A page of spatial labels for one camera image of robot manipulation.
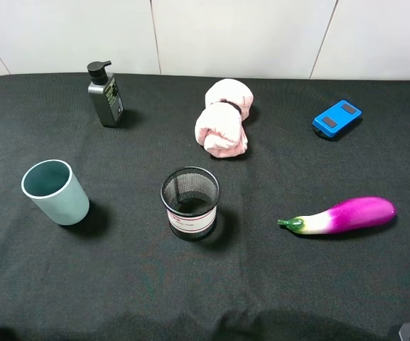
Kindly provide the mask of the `teal ceramic cup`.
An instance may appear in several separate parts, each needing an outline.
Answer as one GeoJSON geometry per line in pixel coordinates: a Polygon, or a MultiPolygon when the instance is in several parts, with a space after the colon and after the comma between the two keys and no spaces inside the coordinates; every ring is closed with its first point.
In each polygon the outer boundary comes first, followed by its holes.
{"type": "Polygon", "coordinates": [[[77,224],[90,209],[90,201],[72,168],[62,160],[45,160],[29,168],[21,180],[21,189],[59,225],[77,224]]]}

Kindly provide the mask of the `black mesh pen holder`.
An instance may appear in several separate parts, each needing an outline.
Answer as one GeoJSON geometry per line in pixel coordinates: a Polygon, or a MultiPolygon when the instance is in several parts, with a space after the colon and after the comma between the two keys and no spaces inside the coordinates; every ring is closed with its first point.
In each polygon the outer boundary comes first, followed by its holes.
{"type": "Polygon", "coordinates": [[[162,182],[160,198],[169,227],[180,239],[198,241],[214,230],[220,184],[210,171],[198,166],[173,171],[162,182]]]}

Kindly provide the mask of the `black tablecloth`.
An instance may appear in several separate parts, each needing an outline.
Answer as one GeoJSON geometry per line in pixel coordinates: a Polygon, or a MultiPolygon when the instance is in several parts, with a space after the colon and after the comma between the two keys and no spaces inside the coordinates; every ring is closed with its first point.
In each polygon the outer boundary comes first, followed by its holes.
{"type": "Polygon", "coordinates": [[[247,152],[195,142],[213,79],[118,75],[127,112],[104,128],[86,74],[0,77],[0,328],[4,340],[385,340],[410,323],[410,82],[247,80],[247,152]],[[340,100],[361,120],[335,141],[313,119],[340,100]],[[54,223],[21,189],[70,165],[90,209],[54,223]],[[189,242],[162,182],[184,166],[220,184],[217,221],[189,242]],[[278,220],[356,197],[396,217],[339,234],[278,220]]]}

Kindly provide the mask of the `rolled pink towel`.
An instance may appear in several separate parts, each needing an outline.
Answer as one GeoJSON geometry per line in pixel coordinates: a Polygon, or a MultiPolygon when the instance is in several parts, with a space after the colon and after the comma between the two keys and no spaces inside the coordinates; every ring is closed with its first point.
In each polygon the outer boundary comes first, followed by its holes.
{"type": "Polygon", "coordinates": [[[247,150],[242,122],[254,101],[243,82],[223,79],[205,93],[205,109],[195,123],[195,140],[216,158],[231,158],[247,150]]]}

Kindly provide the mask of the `purple toy eggplant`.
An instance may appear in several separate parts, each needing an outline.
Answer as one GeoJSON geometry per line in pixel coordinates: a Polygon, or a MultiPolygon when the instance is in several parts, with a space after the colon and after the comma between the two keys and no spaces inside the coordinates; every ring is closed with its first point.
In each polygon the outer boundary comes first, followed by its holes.
{"type": "Polygon", "coordinates": [[[396,217],[393,203],[382,197],[356,197],[314,215],[278,220],[278,225],[295,234],[339,234],[378,227],[396,217]]]}

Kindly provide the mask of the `black pump soap bottle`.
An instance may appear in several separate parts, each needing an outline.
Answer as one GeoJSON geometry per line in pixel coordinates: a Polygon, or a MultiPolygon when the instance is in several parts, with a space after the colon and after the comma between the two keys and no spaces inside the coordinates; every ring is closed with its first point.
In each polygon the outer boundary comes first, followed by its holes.
{"type": "Polygon", "coordinates": [[[124,104],[114,73],[107,73],[112,62],[94,61],[87,65],[91,83],[87,88],[100,123],[105,127],[118,125],[124,113],[124,104]]]}

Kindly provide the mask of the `blue rectangular box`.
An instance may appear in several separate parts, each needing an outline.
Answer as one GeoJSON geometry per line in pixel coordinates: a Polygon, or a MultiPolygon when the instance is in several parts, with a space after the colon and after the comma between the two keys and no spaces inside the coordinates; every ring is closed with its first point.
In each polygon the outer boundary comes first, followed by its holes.
{"type": "Polygon", "coordinates": [[[361,120],[362,111],[346,100],[340,100],[312,121],[312,128],[322,139],[335,141],[361,120]]]}

